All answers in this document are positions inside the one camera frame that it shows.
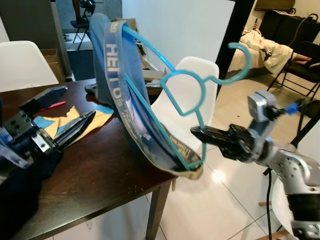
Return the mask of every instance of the black cloth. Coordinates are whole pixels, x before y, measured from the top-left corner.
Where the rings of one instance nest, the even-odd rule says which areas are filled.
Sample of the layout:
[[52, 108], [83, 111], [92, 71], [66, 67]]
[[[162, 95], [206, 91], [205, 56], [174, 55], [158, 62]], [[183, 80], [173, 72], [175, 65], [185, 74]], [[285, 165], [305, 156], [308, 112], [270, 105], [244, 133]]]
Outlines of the black cloth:
[[54, 172], [62, 154], [54, 152], [36, 159], [26, 169], [14, 169], [0, 185], [0, 238], [8, 240], [30, 219], [38, 208], [43, 180]]

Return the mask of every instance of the table leg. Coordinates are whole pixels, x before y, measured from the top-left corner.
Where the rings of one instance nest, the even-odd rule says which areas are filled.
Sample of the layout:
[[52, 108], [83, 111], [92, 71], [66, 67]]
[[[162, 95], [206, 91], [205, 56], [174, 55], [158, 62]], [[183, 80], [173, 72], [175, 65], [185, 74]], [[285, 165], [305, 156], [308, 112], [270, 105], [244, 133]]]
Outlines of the table leg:
[[152, 192], [149, 219], [146, 226], [146, 240], [154, 240], [156, 238], [169, 189], [170, 182], [166, 182], [162, 184], [157, 190]]

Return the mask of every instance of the dark wooden tabletop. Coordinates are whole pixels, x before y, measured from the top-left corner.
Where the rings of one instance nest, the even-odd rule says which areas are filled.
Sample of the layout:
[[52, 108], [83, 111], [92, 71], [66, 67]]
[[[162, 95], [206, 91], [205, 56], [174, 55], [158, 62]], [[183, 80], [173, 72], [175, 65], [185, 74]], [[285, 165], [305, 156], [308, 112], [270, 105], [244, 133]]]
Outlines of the dark wooden tabletop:
[[[63, 84], [68, 87], [61, 99], [66, 104], [41, 115], [64, 116], [72, 106], [80, 114], [94, 110], [95, 98], [84, 90], [91, 83], [93, 80]], [[3, 119], [17, 113], [20, 104], [46, 88], [0, 93]], [[173, 179], [174, 176], [155, 168], [129, 144], [123, 125], [113, 116], [64, 151], [53, 175], [43, 184], [36, 214], [14, 239], [45, 239], [155, 191]]]

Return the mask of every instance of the white chair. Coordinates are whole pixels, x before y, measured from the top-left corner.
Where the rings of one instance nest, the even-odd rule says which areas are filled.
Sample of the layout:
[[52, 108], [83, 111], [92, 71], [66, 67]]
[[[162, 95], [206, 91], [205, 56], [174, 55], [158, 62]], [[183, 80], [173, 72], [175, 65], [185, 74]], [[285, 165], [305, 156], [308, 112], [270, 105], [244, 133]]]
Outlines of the white chair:
[[[193, 56], [183, 58], [176, 66], [176, 69], [193, 71], [202, 78], [209, 75], [219, 76], [219, 68], [215, 63]], [[176, 75], [170, 78], [166, 85], [184, 112], [194, 107], [200, 99], [200, 85], [190, 76]], [[206, 96], [200, 112], [204, 124], [210, 125], [214, 114], [218, 85], [213, 81], [208, 81], [205, 86]], [[180, 116], [163, 90], [151, 108], [159, 121], [173, 136], [194, 151], [199, 149], [201, 141], [190, 132], [191, 127], [199, 125], [195, 113], [188, 116]]]
[[58, 80], [36, 44], [0, 43], [0, 92], [51, 84], [58, 84]]

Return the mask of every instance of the yellow fabric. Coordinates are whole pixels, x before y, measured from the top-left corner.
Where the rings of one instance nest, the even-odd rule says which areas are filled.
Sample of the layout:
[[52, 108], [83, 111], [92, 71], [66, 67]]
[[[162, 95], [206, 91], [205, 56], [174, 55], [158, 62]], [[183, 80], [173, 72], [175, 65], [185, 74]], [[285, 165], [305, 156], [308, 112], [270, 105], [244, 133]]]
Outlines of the yellow fabric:
[[[112, 116], [112, 114], [105, 114], [104, 112], [96, 110], [92, 122], [85, 129], [85, 131], [76, 140], [74, 140], [71, 144], [82, 139], [85, 135], [90, 133], [93, 129], [101, 127], [103, 124], [105, 124], [108, 121], [108, 119], [111, 116]], [[56, 133], [57, 133], [57, 130], [59, 127], [66, 125], [71, 120], [76, 119], [78, 117], [80, 117], [80, 115], [79, 115], [75, 106], [73, 106], [70, 109], [70, 111], [66, 114], [66, 116], [60, 116], [60, 117], [46, 117], [46, 116], [44, 116], [43, 118], [45, 120], [54, 121], [54, 123], [52, 123], [50, 126], [46, 127], [44, 130], [48, 133], [48, 135], [52, 139], [55, 139]]]

